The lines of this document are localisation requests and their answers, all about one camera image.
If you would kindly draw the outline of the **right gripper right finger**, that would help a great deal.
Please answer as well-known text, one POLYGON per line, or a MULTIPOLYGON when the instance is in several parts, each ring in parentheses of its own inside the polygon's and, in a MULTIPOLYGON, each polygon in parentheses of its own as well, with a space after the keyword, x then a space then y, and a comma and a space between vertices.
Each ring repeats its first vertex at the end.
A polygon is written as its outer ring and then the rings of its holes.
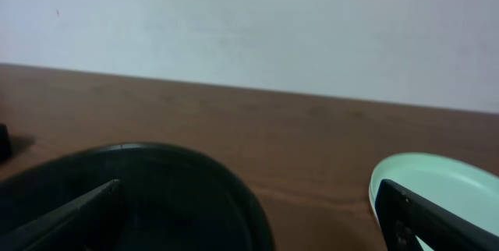
POLYGON ((375 212, 389 250, 487 251, 498 237, 389 179, 381 181, 375 212))

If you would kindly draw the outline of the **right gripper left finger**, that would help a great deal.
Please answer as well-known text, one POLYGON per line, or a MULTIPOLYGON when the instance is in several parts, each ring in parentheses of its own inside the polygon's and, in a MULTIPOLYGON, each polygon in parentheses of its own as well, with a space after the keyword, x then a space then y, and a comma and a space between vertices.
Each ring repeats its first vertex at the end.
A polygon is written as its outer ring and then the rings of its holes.
POLYGON ((122 183, 114 179, 1 235, 1 249, 113 250, 125 219, 122 183))

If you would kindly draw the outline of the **mint green plate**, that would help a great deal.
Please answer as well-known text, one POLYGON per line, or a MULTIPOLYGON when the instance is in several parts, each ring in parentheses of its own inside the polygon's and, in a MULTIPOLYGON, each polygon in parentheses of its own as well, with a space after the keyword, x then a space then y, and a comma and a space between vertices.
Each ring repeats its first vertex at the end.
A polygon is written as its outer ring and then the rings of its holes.
POLYGON ((375 200, 384 179, 397 182, 498 237, 496 175, 433 154, 407 153, 387 157, 377 164, 370 179, 369 199, 376 219, 375 200))

